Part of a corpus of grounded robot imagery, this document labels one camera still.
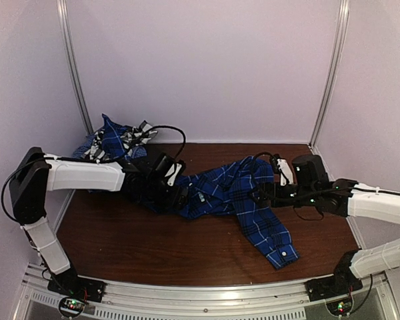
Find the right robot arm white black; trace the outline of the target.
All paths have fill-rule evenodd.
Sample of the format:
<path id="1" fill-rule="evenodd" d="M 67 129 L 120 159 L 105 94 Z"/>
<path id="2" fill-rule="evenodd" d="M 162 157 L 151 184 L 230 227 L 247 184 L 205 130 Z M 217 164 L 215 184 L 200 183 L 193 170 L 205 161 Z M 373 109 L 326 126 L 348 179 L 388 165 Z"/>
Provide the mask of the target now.
<path id="1" fill-rule="evenodd" d="M 371 187 L 352 179 L 330 180 L 318 155 L 301 155 L 291 163 L 269 154 L 278 182 L 255 181 L 259 199 L 272 207 L 314 207 L 321 214 L 364 217 L 400 225 L 400 192 Z M 400 238 L 383 245 L 350 251 L 338 262 L 328 287 L 344 293 L 356 280 L 400 267 Z"/>

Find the blue plaid long sleeve shirt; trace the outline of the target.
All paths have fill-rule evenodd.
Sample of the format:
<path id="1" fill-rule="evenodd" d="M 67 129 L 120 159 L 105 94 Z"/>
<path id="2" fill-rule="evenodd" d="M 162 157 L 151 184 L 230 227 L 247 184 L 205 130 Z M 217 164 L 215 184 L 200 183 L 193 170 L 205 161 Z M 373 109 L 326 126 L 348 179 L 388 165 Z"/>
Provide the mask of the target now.
<path id="1" fill-rule="evenodd" d="M 281 269 L 300 254 L 287 228 L 266 204 L 259 203 L 256 183 L 273 183 L 273 170 L 264 160 L 248 156 L 240 161 L 190 176 L 180 176 L 176 186 L 186 188 L 187 204 L 180 210 L 161 209 L 144 200 L 156 213 L 197 219 L 204 215 L 234 215 L 242 234 L 274 266 Z"/>

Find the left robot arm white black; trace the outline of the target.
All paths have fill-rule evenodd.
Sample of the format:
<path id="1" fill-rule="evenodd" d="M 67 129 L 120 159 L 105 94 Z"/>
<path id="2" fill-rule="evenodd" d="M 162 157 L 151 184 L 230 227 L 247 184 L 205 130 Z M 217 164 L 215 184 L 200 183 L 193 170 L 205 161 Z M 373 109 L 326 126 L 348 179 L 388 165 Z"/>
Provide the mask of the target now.
<path id="1" fill-rule="evenodd" d="M 45 262 L 51 279 L 68 296 L 82 291 L 82 280 L 47 220 L 45 196 L 49 191 L 85 189 L 122 192 L 160 212 L 182 209 L 188 189 L 176 184 L 185 163 L 155 147 L 143 157 L 87 160 L 46 154 L 32 147 L 3 184 L 12 210 L 5 214 L 18 223 Z"/>

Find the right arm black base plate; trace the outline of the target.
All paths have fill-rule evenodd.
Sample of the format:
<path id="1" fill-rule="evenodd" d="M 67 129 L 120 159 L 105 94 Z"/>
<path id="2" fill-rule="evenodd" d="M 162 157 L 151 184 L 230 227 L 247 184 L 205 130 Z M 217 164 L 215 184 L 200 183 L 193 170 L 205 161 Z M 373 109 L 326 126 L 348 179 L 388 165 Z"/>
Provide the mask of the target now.
<path id="1" fill-rule="evenodd" d="M 360 279 L 344 275 L 311 279 L 305 283 L 310 301 L 330 299 L 340 295 L 348 295 L 351 291 L 360 290 L 363 284 Z"/>

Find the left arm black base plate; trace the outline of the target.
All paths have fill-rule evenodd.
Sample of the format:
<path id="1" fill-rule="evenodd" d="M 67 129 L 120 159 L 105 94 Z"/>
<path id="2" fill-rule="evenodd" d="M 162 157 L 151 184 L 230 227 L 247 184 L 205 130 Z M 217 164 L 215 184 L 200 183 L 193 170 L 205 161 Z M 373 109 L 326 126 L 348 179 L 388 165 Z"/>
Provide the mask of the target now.
<path id="1" fill-rule="evenodd" d="M 49 291 L 82 301 L 102 302 L 105 283 L 79 276 L 52 275 L 47 285 Z"/>

